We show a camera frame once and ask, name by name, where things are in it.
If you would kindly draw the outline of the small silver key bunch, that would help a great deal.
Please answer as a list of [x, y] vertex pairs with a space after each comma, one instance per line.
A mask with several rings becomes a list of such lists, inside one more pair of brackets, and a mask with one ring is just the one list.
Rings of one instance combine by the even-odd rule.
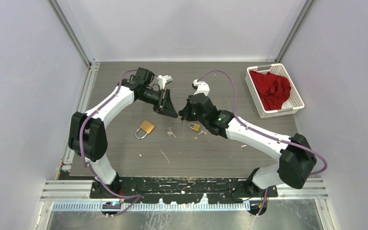
[[203, 129], [201, 130], [198, 135], [204, 135], [204, 137], [207, 137], [207, 130], [206, 129]]

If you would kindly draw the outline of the silver key bunch centre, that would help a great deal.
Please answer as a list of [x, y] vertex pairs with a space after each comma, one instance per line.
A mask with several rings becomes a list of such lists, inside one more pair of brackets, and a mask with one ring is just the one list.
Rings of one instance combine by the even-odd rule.
[[170, 127], [167, 128], [167, 135], [169, 137], [176, 137], [176, 135], [172, 131], [172, 126], [170, 126]]

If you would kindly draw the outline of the red cloth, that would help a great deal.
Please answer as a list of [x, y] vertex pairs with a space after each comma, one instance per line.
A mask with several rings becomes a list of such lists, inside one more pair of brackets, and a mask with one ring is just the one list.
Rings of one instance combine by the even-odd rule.
[[249, 74], [266, 111], [279, 110], [290, 97], [289, 80], [280, 75], [250, 70]]

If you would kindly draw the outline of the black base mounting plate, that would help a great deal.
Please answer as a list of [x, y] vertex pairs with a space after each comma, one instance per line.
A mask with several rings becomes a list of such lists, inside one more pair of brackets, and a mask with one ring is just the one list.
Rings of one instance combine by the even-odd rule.
[[245, 178], [120, 177], [118, 193], [141, 195], [143, 204], [237, 204], [253, 198]]

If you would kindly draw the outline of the white perforated plastic basket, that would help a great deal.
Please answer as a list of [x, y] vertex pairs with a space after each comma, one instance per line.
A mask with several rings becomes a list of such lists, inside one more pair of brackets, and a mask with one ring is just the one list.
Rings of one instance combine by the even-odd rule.
[[305, 107], [281, 63], [248, 67], [245, 81], [260, 118], [291, 115]]

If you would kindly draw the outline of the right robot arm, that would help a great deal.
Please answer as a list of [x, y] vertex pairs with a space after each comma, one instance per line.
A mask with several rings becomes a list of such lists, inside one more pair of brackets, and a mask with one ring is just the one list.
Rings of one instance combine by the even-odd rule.
[[189, 96], [179, 116], [182, 120], [198, 121], [211, 134], [240, 141], [276, 161], [250, 174], [246, 189], [251, 196], [258, 197], [265, 189], [279, 184], [301, 189], [317, 163], [303, 135], [296, 133], [290, 137], [257, 127], [233, 112], [217, 109], [203, 93]]

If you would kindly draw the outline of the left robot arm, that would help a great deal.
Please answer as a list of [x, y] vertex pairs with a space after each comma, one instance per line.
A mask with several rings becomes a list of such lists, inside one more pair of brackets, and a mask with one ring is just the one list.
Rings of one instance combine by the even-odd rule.
[[129, 78], [122, 77], [116, 88], [98, 105], [86, 112], [75, 112], [71, 117], [68, 147], [93, 170], [97, 181], [102, 181], [102, 192], [109, 198], [119, 195], [121, 186], [118, 173], [111, 166], [106, 152], [106, 128], [126, 107], [135, 101], [153, 106], [157, 114], [177, 118], [166, 85], [172, 82], [169, 75], [157, 76], [152, 71], [138, 68]]

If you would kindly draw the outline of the aluminium front rail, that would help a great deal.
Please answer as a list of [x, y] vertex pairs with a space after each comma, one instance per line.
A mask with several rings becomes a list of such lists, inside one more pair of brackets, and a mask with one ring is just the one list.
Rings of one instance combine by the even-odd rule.
[[[112, 212], [127, 211], [238, 211], [250, 210], [250, 207], [262, 202], [261, 198], [243, 198], [239, 203], [224, 203], [218, 201], [209, 203], [206, 194], [202, 194], [195, 201], [178, 204], [176, 201], [163, 201], [158, 198], [156, 203], [145, 203], [143, 201], [131, 205], [129, 202], [118, 199], [90, 198], [89, 180], [70, 181], [47, 181], [40, 200], [42, 202], [53, 202], [53, 211], [102, 211], [106, 215]], [[328, 194], [323, 186], [323, 181], [313, 178], [308, 185], [301, 190], [288, 187], [285, 184], [273, 189], [274, 195], [269, 200], [307, 200], [328, 199]]]

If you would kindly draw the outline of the large brass padlock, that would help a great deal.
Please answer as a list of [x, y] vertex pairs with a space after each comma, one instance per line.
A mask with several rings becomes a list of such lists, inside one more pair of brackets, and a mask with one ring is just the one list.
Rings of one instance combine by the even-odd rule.
[[144, 139], [148, 134], [150, 134], [155, 128], [155, 125], [148, 120], [144, 120], [135, 132], [135, 137], [137, 139]]

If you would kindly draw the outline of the small brass padlock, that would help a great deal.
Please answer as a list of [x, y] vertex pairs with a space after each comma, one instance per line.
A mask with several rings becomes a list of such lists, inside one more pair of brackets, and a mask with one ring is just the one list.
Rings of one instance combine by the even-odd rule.
[[188, 124], [189, 128], [198, 132], [201, 128], [201, 125], [200, 124], [197, 124], [197, 123], [189, 123]]

